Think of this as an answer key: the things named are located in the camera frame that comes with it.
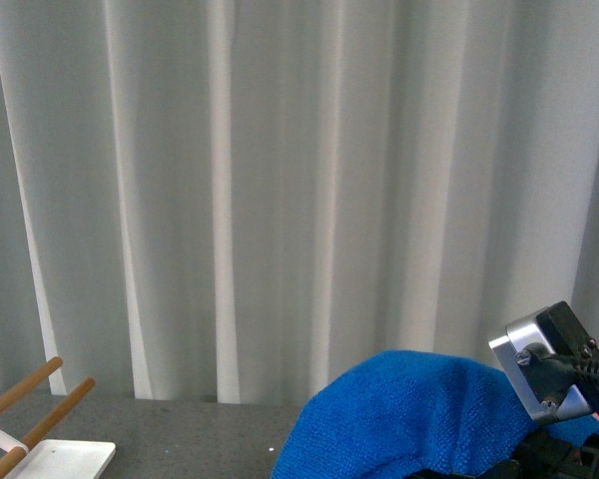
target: blue towel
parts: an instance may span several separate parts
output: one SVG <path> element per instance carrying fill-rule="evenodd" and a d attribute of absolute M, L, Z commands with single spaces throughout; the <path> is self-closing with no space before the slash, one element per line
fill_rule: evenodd
<path fill-rule="evenodd" d="M 536 428 L 503 372 L 461 357 L 387 351 L 308 402 L 272 477 L 479 475 Z M 588 416 L 549 431 L 581 445 L 599 423 Z"/>

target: white curtain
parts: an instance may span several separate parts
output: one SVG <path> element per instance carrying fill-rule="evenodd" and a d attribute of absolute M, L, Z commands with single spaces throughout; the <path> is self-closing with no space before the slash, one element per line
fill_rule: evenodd
<path fill-rule="evenodd" d="M 0 389 L 301 404 L 599 340 L 599 1 L 0 0 Z"/>

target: screw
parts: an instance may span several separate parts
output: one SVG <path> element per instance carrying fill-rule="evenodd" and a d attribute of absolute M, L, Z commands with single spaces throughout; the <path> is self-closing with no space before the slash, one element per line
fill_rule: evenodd
<path fill-rule="evenodd" d="M 584 359 L 590 359 L 592 357 L 592 352 L 590 352 L 588 346 L 583 346 L 581 348 L 581 357 L 583 357 Z"/>
<path fill-rule="evenodd" d="M 552 399 L 546 399 L 545 401 L 541 401 L 541 407 L 543 408 L 544 411 L 546 411 L 547 413 L 555 416 L 557 414 L 557 410 L 559 409 L 559 406 L 557 406 L 557 403 L 555 401 L 553 401 Z"/>
<path fill-rule="evenodd" d="M 515 354 L 515 361 L 517 361 L 517 365 L 519 366 L 527 366 L 530 364 L 530 360 L 532 359 L 532 354 L 530 351 L 522 349 L 517 354 Z"/>

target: wooden rod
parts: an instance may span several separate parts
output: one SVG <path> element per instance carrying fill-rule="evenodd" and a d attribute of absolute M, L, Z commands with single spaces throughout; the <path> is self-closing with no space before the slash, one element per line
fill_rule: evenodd
<path fill-rule="evenodd" d="M 0 396 L 0 414 L 13 403 L 31 392 L 34 387 L 44 381 L 56 369 L 62 365 L 62 359 L 59 357 L 51 358 L 45 365 L 35 372 L 32 372 L 18 384 L 13 386 L 7 392 Z"/>
<path fill-rule="evenodd" d="M 27 455 L 20 446 L 14 447 L 0 458 L 0 479 L 3 479 Z"/>
<path fill-rule="evenodd" d="M 58 404 L 47 417 L 42 419 L 29 433 L 24 436 L 22 442 L 29 448 L 33 449 L 47 433 L 58 424 L 64 416 L 66 416 L 71 409 L 75 407 L 78 402 L 89 392 L 93 386 L 96 385 L 94 378 L 89 377 L 85 379 L 82 384 L 76 387 L 71 394 Z"/>

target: white stand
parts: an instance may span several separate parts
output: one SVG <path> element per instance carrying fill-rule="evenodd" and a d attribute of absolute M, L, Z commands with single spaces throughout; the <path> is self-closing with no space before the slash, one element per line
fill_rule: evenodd
<path fill-rule="evenodd" d="M 0 448 L 9 451 L 27 446 L 0 429 Z M 40 442 L 6 476 L 6 479 L 97 479 L 116 452 L 112 442 L 60 441 Z"/>

